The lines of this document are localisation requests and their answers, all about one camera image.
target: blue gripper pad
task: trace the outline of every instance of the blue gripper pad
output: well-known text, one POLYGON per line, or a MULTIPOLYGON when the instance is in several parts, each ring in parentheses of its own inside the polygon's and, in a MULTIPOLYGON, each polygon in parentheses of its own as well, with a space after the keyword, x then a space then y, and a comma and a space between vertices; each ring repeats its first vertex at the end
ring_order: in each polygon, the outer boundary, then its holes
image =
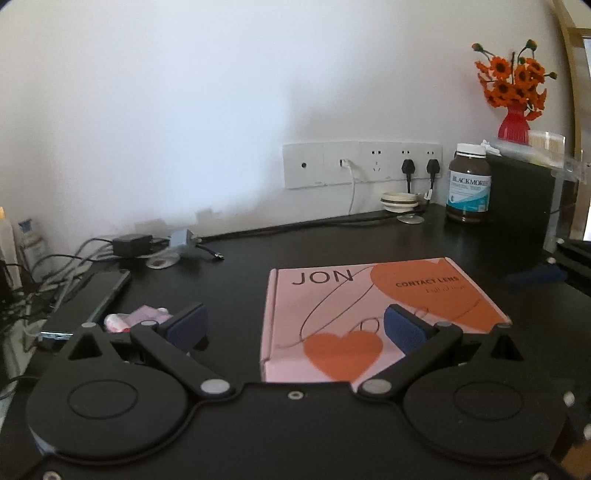
POLYGON ((569 279, 568 273, 558 265, 538 265, 531 270, 507 275, 504 282, 515 288, 535 287, 548 283, 562 283, 569 279))
POLYGON ((207 308, 202 303, 192 305, 159 325, 158 331, 187 353, 207 335, 207 308))
POLYGON ((384 331, 405 355, 421 347, 437 329, 400 305, 390 305, 384 312, 384 331))

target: blackmores bottle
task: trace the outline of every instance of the blackmores bottle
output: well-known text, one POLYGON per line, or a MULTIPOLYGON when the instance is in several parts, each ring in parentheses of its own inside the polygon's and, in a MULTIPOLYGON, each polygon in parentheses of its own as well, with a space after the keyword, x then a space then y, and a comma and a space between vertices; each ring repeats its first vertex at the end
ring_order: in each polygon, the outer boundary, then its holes
POLYGON ((458 144, 449 170, 447 218, 461 223, 486 220, 491 193, 491 167, 486 161, 486 148, 458 144))

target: power outlet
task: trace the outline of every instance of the power outlet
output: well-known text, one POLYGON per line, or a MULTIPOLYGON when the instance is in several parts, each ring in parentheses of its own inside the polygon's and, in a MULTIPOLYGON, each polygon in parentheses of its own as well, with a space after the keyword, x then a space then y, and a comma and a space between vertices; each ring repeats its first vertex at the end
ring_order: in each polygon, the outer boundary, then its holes
POLYGON ((361 142, 359 144, 359 168, 364 181, 389 181, 397 178, 393 142, 361 142))
POLYGON ((324 182, 323 144, 283 145, 283 174, 286 189, 326 185, 324 182))
POLYGON ((350 183, 350 172, 340 160, 350 160, 358 183, 405 180, 402 163, 410 158, 415 164, 413 179, 428 179, 427 163, 439 161, 439 144, 414 142, 327 142, 283 146, 285 188, 298 189, 350 183))
MULTIPOLYGON (((415 165, 415 172, 413 174, 414 179, 428 179, 431 175, 427 172, 427 163, 432 158, 435 158, 441 167, 438 179, 442 177, 443 172, 443 149, 439 144, 433 143, 413 143, 413 142, 400 142, 397 143, 398 149, 398 161, 402 167, 402 162, 407 158, 412 159, 415 165)), ((400 179, 405 179, 406 176, 400 171, 400 179)))
POLYGON ((323 144, 324 157, 324 181, 327 185, 341 185, 351 183, 351 174, 348 168, 343 168, 340 160, 351 162, 353 175, 356 181, 363 180, 363 171, 358 168, 359 142, 329 142, 323 144))

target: red vase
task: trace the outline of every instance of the red vase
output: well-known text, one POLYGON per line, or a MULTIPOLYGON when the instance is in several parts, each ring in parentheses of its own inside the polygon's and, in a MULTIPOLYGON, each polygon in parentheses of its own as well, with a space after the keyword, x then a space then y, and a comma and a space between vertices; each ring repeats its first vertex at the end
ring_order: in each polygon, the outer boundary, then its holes
POLYGON ((530 143, 530 126, 525 119, 526 106, 513 102, 507 107, 507 116, 501 123, 499 138, 509 142, 528 145, 530 143))

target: gold frame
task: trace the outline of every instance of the gold frame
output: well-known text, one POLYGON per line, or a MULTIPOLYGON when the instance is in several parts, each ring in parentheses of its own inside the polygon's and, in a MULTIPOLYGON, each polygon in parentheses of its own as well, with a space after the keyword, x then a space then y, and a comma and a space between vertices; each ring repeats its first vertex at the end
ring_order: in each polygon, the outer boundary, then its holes
MULTIPOLYGON (((554 0, 554 8, 564 37, 573 86, 574 157, 591 162, 591 73, 584 39, 591 38, 590 28, 577 28, 562 0, 554 0)), ((591 205, 591 179, 580 183, 570 237, 582 240, 591 205)))

